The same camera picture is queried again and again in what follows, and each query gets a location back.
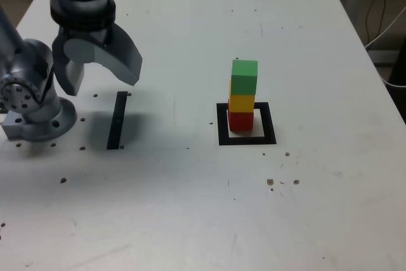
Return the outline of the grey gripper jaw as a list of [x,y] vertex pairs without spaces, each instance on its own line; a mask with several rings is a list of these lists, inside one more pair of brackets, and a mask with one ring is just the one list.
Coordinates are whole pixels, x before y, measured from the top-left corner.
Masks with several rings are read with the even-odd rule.
[[59,29],[52,44],[53,71],[62,90],[70,96],[76,96],[84,77],[84,64],[76,63],[65,55],[63,46],[67,40],[65,30]]
[[75,63],[97,63],[105,67],[118,80],[133,86],[139,78],[142,57],[128,34],[112,24],[104,42],[86,35],[68,39],[63,52]]

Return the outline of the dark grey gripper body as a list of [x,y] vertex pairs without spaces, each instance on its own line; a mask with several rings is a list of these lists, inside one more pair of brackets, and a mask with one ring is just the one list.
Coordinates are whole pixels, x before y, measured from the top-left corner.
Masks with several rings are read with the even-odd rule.
[[76,23],[60,25],[58,45],[63,46],[69,39],[80,38],[100,46],[108,46],[112,42],[112,26],[113,23],[103,28]]

